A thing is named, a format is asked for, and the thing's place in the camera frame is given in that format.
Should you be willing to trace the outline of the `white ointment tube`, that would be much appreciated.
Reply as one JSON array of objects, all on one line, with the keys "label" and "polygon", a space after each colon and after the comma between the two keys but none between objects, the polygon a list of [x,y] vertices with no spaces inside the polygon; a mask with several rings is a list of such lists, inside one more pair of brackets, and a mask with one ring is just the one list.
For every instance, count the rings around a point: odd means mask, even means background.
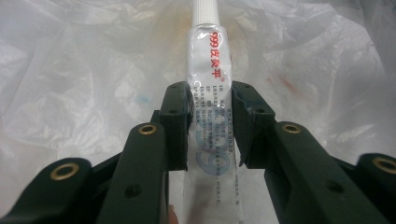
[{"label": "white ointment tube", "polygon": [[244,224],[233,139],[232,61],[217,0],[192,0],[187,83],[192,96],[186,224]]}]

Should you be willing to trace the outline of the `clear smiley plastic bag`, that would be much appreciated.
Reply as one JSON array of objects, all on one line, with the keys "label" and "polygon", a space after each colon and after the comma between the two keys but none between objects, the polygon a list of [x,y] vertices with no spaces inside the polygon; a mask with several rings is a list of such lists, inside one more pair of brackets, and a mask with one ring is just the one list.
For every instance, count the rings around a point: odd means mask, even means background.
[{"label": "clear smiley plastic bag", "polygon": [[[396,157],[396,0],[219,0],[233,78],[334,157]],[[99,163],[185,77],[191,0],[0,0],[0,217],[50,163]]]}]

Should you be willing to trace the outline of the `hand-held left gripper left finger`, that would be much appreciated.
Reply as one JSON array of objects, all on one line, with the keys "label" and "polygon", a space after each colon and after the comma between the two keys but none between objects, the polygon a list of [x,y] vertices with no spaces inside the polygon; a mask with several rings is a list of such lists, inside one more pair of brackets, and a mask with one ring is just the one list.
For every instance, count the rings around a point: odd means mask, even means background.
[{"label": "hand-held left gripper left finger", "polygon": [[191,93],[170,85],[151,121],[130,131],[96,224],[168,224],[171,171],[187,168]]}]

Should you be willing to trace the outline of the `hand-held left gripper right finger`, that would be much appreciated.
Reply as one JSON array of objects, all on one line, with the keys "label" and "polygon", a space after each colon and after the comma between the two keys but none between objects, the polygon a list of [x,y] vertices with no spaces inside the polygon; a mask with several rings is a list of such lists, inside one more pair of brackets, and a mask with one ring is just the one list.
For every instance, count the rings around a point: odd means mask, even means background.
[{"label": "hand-held left gripper right finger", "polygon": [[389,157],[355,165],[329,155],[303,126],[276,113],[250,85],[232,84],[241,163],[263,169],[280,224],[389,224]]}]

